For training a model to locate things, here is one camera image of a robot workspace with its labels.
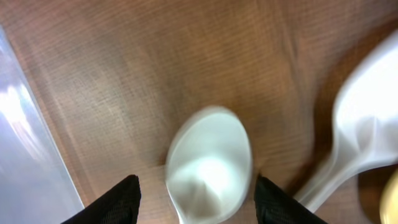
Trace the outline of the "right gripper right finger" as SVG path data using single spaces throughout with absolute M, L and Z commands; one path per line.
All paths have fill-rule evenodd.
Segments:
M 256 179 L 254 201 L 259 224 L 326 224 L 260 174 Z

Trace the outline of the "yellow plastic spoon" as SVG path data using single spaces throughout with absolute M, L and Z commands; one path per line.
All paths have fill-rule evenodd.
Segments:
M 380 219 L 382 224 L 398 224 L 397 211 L 397 170 L 386 184 L 380 202 Z

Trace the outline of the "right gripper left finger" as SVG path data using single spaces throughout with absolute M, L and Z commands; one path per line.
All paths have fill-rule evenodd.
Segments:
M 139 178 L 129 175 L 62 224 L 136 224 L 140 201 Z

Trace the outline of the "white plastic spoon long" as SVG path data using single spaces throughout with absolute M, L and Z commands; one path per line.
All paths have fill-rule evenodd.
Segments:
M 397 32 L 378 44 L 340 88 L 329 158 L 296 193 L 317 211 L 346 180 L 397 163 Z

